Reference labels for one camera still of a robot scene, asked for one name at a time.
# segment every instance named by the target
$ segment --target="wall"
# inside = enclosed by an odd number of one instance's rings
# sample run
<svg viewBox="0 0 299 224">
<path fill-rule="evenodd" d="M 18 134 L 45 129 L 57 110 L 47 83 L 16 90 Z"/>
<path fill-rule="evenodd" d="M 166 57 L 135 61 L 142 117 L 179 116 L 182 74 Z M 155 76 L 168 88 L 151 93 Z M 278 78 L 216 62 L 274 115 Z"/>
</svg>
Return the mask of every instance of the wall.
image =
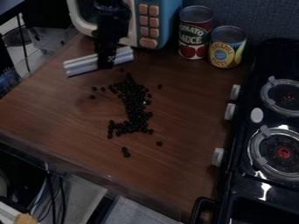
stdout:
<svg viewBox="0 0 299 224">
<path fill-rule="evenodd" d="M 216 25 L 236 25 L 249 43 L 263 39 L 299 39 L 299 1 L 297 0 L 184 0 L 184 6 L 201 4 L 214 12 Z"/>
</svg>

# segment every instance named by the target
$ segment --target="toy stove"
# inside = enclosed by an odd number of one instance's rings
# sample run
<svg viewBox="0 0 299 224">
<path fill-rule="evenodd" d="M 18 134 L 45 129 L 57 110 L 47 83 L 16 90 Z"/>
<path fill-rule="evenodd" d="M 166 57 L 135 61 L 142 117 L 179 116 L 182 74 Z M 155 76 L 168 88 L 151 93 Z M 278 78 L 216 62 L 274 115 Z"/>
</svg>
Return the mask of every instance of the toy stove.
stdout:
<svg viewBox="0 0 299 224">
<path fill-rule="evenodd" d="M 216 223 L 299 222 L 299 42 L 260 45 L 233 109 Z"/>
</svg>

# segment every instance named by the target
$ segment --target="stove knob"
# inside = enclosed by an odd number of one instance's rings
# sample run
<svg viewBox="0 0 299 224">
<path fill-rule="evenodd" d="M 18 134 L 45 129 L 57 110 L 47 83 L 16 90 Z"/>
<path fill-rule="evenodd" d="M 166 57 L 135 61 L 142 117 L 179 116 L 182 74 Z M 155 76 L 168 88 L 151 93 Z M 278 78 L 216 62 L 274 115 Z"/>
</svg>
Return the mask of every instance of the stove knob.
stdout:
<svg viewBox="0 0 299 224">
<path fill-rule="evenodd" d="M 260 108 L 254 108 L 250 114 L 250 120 L 253 123 L 260 123 L 264 118 L 264 112 Z"/>
<path fill-rule="evenodd" d="M 212 157 L 212 165 L 220 167 L 223 159 L 224 149 L 216 148 Z"/>
<path fill-rule="evenodd" d="M 226 113 L 225 113 L 225 119 L 227 121 L 232 121 L 235 109 L 236 109 L 236 104 L 233 104 L 233 103 L 227 104 Z"/>
<path fill-rule="evenodd" d="M 232 91 L 231 91 L 231 95 L 230 95 L 230 99 L 232 101 L 237 101 L 238 97 L 240 95 L 240 85 L 233 85 Z"/>
</svg>

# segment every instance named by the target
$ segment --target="can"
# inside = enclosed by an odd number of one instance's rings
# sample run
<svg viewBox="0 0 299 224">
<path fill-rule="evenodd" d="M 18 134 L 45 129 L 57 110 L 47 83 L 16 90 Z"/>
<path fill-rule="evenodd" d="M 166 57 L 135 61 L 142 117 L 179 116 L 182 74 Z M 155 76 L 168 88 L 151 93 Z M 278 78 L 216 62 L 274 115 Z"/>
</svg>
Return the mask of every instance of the can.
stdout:
<svg viewBox="0 0 299 224">
<path fill-rule="evenodd" d="M 203 59 L 209 48 L 213 13 L 202 5 L 183 8 L 179 13 L 178 53 L 188 60 Z"/>
<path fill-rule="evenodd" d="M 209 61 L 215 67 L 236 67 L 242 61 L 246 34 L 236 26 L 223 25 L 212 31 Z"/>
</svg>

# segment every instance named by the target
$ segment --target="stove burner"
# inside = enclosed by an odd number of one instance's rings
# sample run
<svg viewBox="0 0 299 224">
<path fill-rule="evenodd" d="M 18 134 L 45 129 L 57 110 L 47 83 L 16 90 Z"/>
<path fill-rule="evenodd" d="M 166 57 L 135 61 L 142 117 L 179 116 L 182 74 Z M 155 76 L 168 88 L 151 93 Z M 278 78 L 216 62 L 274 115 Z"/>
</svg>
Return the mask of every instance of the stove burner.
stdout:
<svg viewBox="0 0 299 224">
<path fill-rule="evenodd" d="M 290 157 L 290 150 L 287 148 L 279 148 L 277 150 L 277 154 L 280 158 L 289 158 Z"/>
<path fill-rule="evenodd" d="M 299 133 L 289 129 L 263 127 L 254 134 L 248 145 L 253 165 L 268 176 L 299 181 Z"/>
<path fill-rule="evenodd" d="M 299 82 L 276 80 L 273 76 L 261 89 L 261 99 L 273 111 L 286 116 L 299 116 Z"/>
</svg>

